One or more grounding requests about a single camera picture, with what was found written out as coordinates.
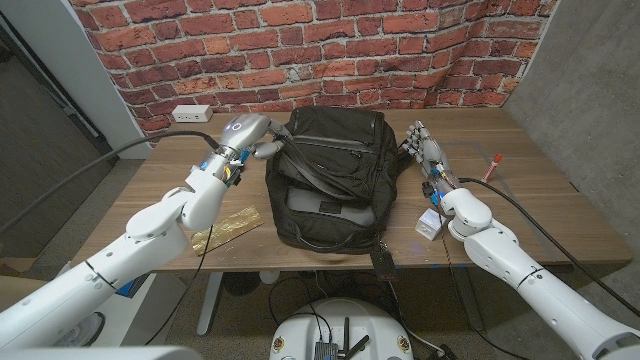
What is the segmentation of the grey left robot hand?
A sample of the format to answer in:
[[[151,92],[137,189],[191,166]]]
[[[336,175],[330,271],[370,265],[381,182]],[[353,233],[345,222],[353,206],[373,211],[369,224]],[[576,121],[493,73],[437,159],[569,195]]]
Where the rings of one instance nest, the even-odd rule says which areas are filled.
[[[267,133],[277,140],[271,143],[260,143]],[[229,122],[220,137],[221,154],[228,159],[240,157],[244,149],[257,159],[268,159],[279,152],[285,144],[284,138],[291,136],[289,130],[269,116],[259,113],[241,114]]]

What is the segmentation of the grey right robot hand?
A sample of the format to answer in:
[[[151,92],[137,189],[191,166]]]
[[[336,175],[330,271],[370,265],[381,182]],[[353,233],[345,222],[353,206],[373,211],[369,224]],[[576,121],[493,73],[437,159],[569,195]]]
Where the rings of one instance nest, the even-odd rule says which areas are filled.
[[[459,180],[452,174],[445,152],[421,121],[410,125],[406,135],[401,148],[421,166],[427,182],[435,190],[446,194],[460,187]]]

